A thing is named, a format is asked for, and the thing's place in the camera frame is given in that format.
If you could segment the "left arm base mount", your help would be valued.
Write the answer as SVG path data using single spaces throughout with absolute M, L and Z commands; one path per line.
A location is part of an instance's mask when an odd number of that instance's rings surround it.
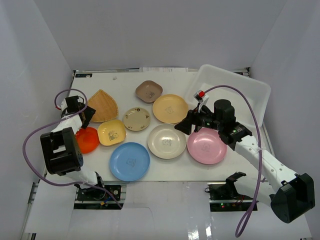
M 121 210 L 126 198 L 126 186 L 120 184 L 105 184 L 104 188 L 116 199 L 105 191 L 95 189 L 93 192 L 84 192 L 77 189 L 73 208 L 75 210 Z

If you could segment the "cream round plate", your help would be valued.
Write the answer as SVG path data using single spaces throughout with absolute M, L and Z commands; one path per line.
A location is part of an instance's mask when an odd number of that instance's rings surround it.
M 156 157 L 170 160 L 184 152 L 187 139 L 185 134 L 176 130 L 173 124 L 164 123 L 151 130 L 147 145 Z

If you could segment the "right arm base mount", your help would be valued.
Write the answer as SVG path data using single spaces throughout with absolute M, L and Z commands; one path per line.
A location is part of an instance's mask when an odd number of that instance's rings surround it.
M 243 172 L 236 172 L 225 181 L 214 181 L 207 184 L 204 192 L 209 194 L 209 206 L 212 213 L 246 212 L 249 209 L 253 199 L 239 194 L 235 187 L 235 182 L 245 176 Z

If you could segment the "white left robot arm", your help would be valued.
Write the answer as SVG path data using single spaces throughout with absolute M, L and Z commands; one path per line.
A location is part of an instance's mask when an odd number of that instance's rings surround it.
M 40 136 L 47 171 L 68 178 L 83 195 L 100 200 L 106 195 L 101 176 L 87 168 L 85 147 L 99 145 L 97 131 L 89 127 L 96 110 L 86 106 L 81 96 L 65 98 L 60 106 L 61 122 L 51 132 Z

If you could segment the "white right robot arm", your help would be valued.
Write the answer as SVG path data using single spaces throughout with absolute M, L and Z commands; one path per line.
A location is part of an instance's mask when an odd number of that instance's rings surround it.
M 226 99 L 217 100 L 214 110 L 203 105 L 188 111 L 175 129 L 187 135 L 201 128 L 218 131 L 221 141 L 249 161 L 269 186 L 262 187 L 257 200 L 269 206 L 284 223 L 291 223 L 315 207 L 314 180 L 307 173 L 298 174 L 258 145 L 258 140 L 236 121 L 235 109 Z

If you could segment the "blue round plate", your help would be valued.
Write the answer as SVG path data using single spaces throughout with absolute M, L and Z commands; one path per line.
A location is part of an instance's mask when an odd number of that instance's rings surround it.
M 150 162 L 149 152 L 143 145 L 137 142 L 126 142 L 111 154 L 109 169 L 118 180 L 134 182 L 147 173 Z

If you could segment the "woven bamboo fan-shaped tray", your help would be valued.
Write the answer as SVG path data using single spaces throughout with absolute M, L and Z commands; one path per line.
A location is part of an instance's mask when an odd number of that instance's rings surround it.
M 116 101 L 105 91 L 99 89 L 89 100 L 88 106 L 95 109 L 92 123 L 103 123 L 115 120 L 119 110 Z

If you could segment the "pink round plate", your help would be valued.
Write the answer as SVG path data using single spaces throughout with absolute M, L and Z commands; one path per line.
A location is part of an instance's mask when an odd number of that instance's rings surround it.
M 187 140 L 187 150 L 198 163 L 214 165 L 227 154 L 227 146 L 222 142 L 217 130 L 202 128 L 193 132 Z

